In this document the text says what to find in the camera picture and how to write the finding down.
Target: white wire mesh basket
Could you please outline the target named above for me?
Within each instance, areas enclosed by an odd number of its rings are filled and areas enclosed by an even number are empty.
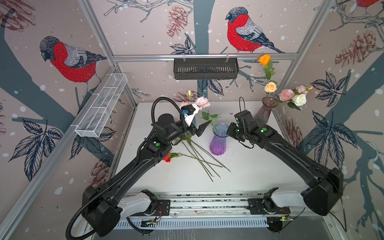
[[[100,136],[127,81],[125,74],[111,74],[75,130],[80,137]]]

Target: glass vase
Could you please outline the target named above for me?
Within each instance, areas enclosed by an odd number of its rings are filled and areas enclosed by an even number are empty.
[[[277,106],[277,102],[271,97],[263,98],[263,105],[253,117],[258,126],[264,125],[268,122],[269,116],[273,108]]]
[[[212,130],[214,132],[214,137],[212,138],[211,144],[209,144],[209,150],[213,155],[223,155],[227,148],[226,137],[228,137],[228,125],[223,122],[216,123]]]

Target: pink rose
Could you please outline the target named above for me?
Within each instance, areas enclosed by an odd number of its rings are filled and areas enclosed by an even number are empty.
[[[307,94],[308,93],[307,88],[304,85],[300,85],[300,86],[296,87],[296,90],[300,94]]]
[[[182,107],[184,107],[184,106],[188,106],[188,105],[190,105],[191,104],[191,102],[182,102],[181,104],[180,104],[180,109],[182,108]]]
[[[291,89],[285,89],[280,93],[280,101],[288,101],[293,98],[295,93]]]
[[[199,109],[202,110],[203,108],[209,107],[211,104],[208,102],[208,99],[205,97],[199,97],[195,101],[196,105],[199,106]]]

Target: orange rose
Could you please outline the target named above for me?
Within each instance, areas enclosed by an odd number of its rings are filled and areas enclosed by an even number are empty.
[[[264,87],[264,91],[266,91],[267,93],[273,93],[274,91],[276,91],[276,89],[277,87],[274,82],[268,82],[268,84]]]
[[[267,63],[271,60],[271,56],[266,54],[264,56],[259,57],[259,63],[262,65],[267,65]]]

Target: white table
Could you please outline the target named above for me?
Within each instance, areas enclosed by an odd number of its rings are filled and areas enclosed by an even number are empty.
[[[261,105],[261,101],[245,102],[247,110],[253,115],[260,109]],[[151,131],[151,106],[152,103],[139,103],[116,173],[135,158],[139,144]],[[208,109],[211,114],[222,113],[217,122],[224,122],[228,125],[235,122],[234,114],[240,111],[238,102],[211,102]],[[163,113],[172,114],[175,121],[179,119],[178,111],[170,103],[157,104],[155,119],[157,120]],[[204,122],[203,119],[196,118],[197,127]],[[273,114],[269,118],[268,125],[281,133]],[[212,126],[209,125],[200,137],[193,136],[192,140],[209,151],[209,144],[213,135]],[[171,151],[190,155],[181,143],[173,146]],[[207,155],[202,156],[205,160],[216,163]],[[151,192],[179,194],[202,192],[208,194],[263,191],[272,187],[301,187],[305,185],[295,171],[273,154],[257,145],[253,149],[247,149],[231,137],[227,137],[226,152],[216,158],[231,172],[225,168],[213,166],[221,176],[221,178],[213,177],[213,182],[197,160],[182,156],[172,158],[170,163],[161,161],[146,172],[128,192],[140,192],[148,189]]]

